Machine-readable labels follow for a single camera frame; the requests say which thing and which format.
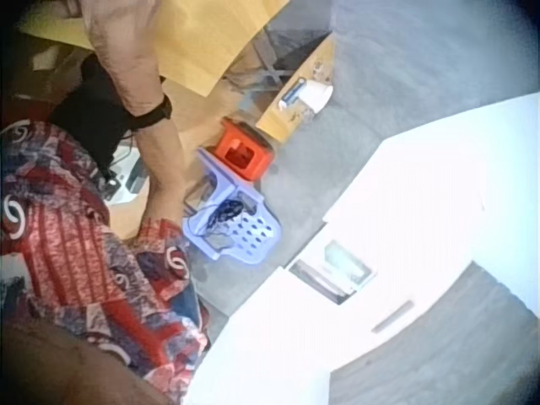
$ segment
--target person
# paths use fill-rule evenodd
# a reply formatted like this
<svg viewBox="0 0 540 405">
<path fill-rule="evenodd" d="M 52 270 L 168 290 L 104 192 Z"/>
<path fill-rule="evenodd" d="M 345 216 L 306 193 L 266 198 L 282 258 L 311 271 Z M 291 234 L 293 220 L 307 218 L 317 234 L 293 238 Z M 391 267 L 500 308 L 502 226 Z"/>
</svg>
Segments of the person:
<svg viewBox="0 0 540 405">
<path fill-rule="evenodd" d="M 2 386 L 14 401 L 178 403 L 208 345 L 182 250 L 183 152 L 152 47 L 159 3 L 54 3 L 83 18 L 95 56 L 48 121 L 0 137 Z M 126 134 L 150 183 L 129 243 L 101 198 Z"/>
</svg>

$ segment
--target black wristband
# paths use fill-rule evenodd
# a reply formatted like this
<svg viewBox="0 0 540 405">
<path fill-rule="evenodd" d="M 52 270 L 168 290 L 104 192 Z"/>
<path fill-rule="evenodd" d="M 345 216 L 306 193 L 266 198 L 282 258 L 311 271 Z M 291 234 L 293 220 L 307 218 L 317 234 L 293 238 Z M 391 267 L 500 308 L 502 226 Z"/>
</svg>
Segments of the black wristband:
<svg viewBox="0 0 540 405">
<path fill-rule="evenodd" d="M 172 114 L 172 104 L 170 103 L 169 97 L 167 94 L 164 94 L 163 101 L 157 107 L 155 107 L 150 112 L 142 116 L 134 116 L 130 114 L 129 118 L 129 129 L 132 131 L 137 131 L 138 129 L 143 129 L 146 127 L 151 127 L 154 124 L 157 124 L 161 120 L 170 119 Z"/>
</svg>

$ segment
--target hand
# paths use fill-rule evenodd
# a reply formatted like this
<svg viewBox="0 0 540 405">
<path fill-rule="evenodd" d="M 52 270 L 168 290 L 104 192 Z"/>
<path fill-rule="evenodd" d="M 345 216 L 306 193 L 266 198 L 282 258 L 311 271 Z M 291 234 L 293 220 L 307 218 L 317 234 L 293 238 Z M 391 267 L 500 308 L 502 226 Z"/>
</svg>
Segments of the hand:
<svg viewBox="0 0 540 405">
<path fill-rule="evenodd" d="M 161 0 L 63 0 L 61 4 L 64 16 L 82 16 L 90 43 L 124 106 L 136 116 L 157 106 L 163 91 L 152 30 Z"/>
</svg>

